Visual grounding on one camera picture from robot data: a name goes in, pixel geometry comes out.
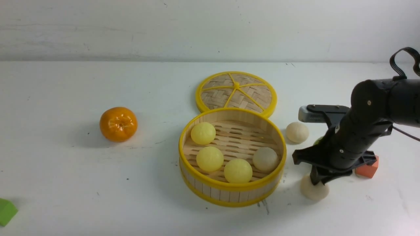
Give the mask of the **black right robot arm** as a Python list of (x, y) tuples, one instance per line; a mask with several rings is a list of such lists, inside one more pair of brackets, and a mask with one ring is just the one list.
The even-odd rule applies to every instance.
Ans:
[(312, 166), (313, 185), (350, 176), (377, 161), (371, 145), (390, 135), (393, 124), (419, 127), (419, 80), (366, 80), (351, 93), (351, 107), (310, 104), (299, 109), (304, 123), (325, 123), (327, 132), (308, 148), (295, 150), (295, 165)]

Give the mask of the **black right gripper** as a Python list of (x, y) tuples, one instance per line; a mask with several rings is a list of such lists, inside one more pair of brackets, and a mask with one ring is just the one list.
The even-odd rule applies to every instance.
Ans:
[(350, 176), (353, 170), (376, 161), (372, 144), (392, 129), (386, 120), (363, 123), (356, 121), (352, 112), (347, 112), (335, 127), (328, 127), (318, 145), (295, 150), (292, 154), (295, 165), (308, 163), (312, 185), (326, 185), (335, 179)]

